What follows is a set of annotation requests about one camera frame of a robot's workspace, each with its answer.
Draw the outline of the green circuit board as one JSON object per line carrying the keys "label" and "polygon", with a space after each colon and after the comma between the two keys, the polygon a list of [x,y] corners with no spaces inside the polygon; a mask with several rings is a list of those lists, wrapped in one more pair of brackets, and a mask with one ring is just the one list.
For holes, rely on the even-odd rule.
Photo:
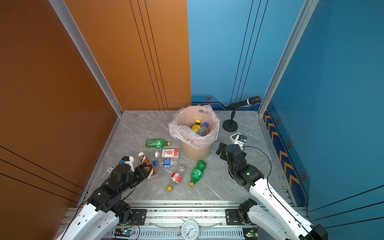
{"label": "green circuit board", "polygon": [[135,231],[131,229],[115,229],[114,237],[132,237],[134,234]]}

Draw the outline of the aluminium corner post left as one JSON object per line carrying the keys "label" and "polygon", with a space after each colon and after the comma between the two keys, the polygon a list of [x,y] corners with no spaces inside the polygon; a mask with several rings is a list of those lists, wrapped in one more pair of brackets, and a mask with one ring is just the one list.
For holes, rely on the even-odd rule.
{"label": "aluminium corner post left", "polygon": [[112,88],[110,87],[105,75],[103,74],[97,60],[95,59],[91,49],[89,48],[85,38],[83,37],[79,27],[77,26],[73,16],[71,15],[66,3],[62,0],[49,0],[51,6],[68,32],[70,38],[81,54],[83,60],[87,64],[89,70],[93,74],[101,90],[112,106],[118,117],[123,114],[123,109],[117,100]]}

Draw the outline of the aluminium corner post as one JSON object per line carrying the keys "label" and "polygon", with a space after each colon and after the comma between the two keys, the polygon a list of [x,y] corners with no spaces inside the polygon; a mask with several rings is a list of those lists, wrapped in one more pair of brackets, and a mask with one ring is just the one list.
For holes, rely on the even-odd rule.
{"label": "aluminium corner post", "polygon": [[299,13],[299,16],[292,29],[290,37],[281,55],[279,63],[275,69],[275,72],[271,78],[271,81],[267,87],[264,98],[261,102],[258,110],[259,116],[262,117],[270,104],[272,97],[286,71],[286,68],[297,48],[298,43],[313,15],[313,12],[318,4],[319,0],[306,0],[304,1],[303,7]]}
{"label": "aluminium corner post", "polygon": [[79,27],[77,26],[73,16],[71,15],[66,3],[62,0],[49,0],[51,6],[68,32],[70,38],[81,54],[83,60],[87,64],[89,70],[93,74],[101,90],[112,106],[118,117],[123,114],[123,109],[117,100],[112,88],[110,87],[105,75],[103,74],[97,60],[95,59],[91,49],[89,48],[85,38],[83,37]]}

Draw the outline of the yellow green tea bottle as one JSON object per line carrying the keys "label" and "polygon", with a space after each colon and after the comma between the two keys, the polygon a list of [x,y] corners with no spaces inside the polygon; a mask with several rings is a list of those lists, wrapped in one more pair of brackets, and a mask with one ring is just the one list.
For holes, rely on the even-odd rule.
{"label": "yellow green tea bottle", "polygon": [[196,120],[195,121],[195,124],[192,125],[191,129],[194,131],[194,132],[197,132],[200,128],[201,128],[201,120]]}

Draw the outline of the green sprite bottle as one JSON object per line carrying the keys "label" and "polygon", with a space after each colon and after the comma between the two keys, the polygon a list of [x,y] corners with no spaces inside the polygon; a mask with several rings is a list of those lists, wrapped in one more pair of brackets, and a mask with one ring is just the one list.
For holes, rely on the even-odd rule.
{"label": "green sprite bottle", "polygon": [[147,139],[146,140],[146,148],[163,149],[165,147],[170,147],[170,146],[171,146],[171,142],[163,139]]}
{"label": "green sprite bottle", "polygon": [[204,160],[197,161],[197,165],[191,173],[191,181],[189,183],[190,187],[194,187],[197,182],[202,179],[205,169],[207,168],[207,163]]}

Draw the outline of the white digital clock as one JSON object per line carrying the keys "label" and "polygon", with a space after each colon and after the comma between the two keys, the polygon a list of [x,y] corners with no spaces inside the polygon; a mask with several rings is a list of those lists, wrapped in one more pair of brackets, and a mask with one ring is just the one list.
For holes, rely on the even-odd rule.
{"label": "white digital clock", "polygon": [[236,143],[236,141],[239,139],[239,136],[241,135],[240,132],[237,132],[237,133],[234,133],[232,135],[230,135],[230,140],[232,143]]}

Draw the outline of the brown coffee bottle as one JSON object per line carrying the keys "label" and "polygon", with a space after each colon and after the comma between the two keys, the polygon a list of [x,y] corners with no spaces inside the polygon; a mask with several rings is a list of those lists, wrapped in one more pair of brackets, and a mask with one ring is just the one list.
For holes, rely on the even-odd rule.
{"label": "brown coffee bottle", "polygon": [[138,154],[139,160],[141,161],[141,165],[143,165],[146,171],[149,173],[147,180],[154,180],[158,176],[158,172],[155,169],[154,165],[149,161],[146,154],[144,152],[140,152]]}

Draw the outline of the clear blue label bottle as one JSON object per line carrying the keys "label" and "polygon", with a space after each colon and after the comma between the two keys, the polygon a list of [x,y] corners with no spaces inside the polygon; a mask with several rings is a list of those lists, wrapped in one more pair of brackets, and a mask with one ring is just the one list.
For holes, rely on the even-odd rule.
{"label": "clear blue label bottle", "polygon": [[176,160],[168,158],[168,159],[162,159],[162,160],[155,160],[152,162],[152,164],[154,167],[163,167],[166,169],[170,169],[170,168],[176,166],[178,163]]}

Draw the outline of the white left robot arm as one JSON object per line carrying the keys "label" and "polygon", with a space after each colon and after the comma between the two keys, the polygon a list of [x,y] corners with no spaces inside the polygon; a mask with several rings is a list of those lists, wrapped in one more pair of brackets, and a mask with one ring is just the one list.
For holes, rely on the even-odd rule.
{"label": "white left robot arm", "polygon": [[131,206],[122,194],[136,188],[153,173],[153,165],[139,165],[134,170],[128,164],[119,164],[110,177],[87,199],[58,240],[100,240],[118,224],[131,219]]}

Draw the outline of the clear red label bottle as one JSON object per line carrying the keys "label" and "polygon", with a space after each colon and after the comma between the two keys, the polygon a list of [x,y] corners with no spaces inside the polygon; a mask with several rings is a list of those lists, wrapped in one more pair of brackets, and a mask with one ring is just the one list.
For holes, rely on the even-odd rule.
{"label": "clear red label bottle", "polygon": [[175,185],[178,185],[182,179],[183,179],[183,175],[185,174],[185,171],[186,171],[187,167],[184,166],[184,165],[180,165],[174,172],[173,174],[171,175],[171,178],[170,178],[170,183],[168,184],[167,186],[167,190],[169,192],[171,192],[173,190],[173,188],[175,187]]}

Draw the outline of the black microphone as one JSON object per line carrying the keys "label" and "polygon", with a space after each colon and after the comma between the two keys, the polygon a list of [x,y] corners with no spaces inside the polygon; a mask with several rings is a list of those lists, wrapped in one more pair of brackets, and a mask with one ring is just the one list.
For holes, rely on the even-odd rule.
{"label": "black microphone", "polygon": [[235,110],[244,106],[249,106],[249,105],[255,105],[261,103],[262,99],[260,96],[255,96],[248,98],[244,101],[240,101],[237,103],[230,104],[226,107],[226,110]]}

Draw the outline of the pepsi blue cap bottle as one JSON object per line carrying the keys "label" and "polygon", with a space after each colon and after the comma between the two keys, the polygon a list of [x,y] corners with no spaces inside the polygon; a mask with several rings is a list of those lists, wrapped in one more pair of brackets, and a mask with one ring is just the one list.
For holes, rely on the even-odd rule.
{"label": "pepsi blue cap bottle", "polygon": [[209,123],[204,123],[203,126],[198,129],[197,134],[201,137],[204,137],[209,134],[209,132]]}

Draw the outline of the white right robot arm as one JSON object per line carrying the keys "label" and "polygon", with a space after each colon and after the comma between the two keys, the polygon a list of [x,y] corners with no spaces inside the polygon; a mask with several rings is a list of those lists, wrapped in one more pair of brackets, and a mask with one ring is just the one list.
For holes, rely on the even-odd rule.
{"label": "white right robot arm", "polygon": [[246,153],[236,144],[220,143],[216,154],[227,162],[228,172],[238,185],[244,187],[263,204],[252,199],[239,205],[239,217],[245,225],[257,225],[275,240],[327,240],[329,234],[314,226],[291,207],[270,185],[259,169],[246,161]]}

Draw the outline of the white analog clock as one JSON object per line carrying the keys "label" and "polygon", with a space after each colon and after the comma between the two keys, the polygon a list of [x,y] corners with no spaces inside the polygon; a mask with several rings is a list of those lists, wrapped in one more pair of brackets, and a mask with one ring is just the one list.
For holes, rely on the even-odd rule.
{"label": "white analog clock", "polygon": [[194,220],[187,220],[182,225],[182,237],[184,240],[197,240],[199,236],[199,225]]}

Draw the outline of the red white label bottle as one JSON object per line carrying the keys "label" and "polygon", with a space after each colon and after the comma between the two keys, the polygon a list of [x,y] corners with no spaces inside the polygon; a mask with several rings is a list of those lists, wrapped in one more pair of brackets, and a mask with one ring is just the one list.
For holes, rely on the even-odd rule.
{"label": "red white label bottle", "polygon": [[161,151],[155,152],[156,158],[178,158],[179,150],[178,149],[163,149]]}

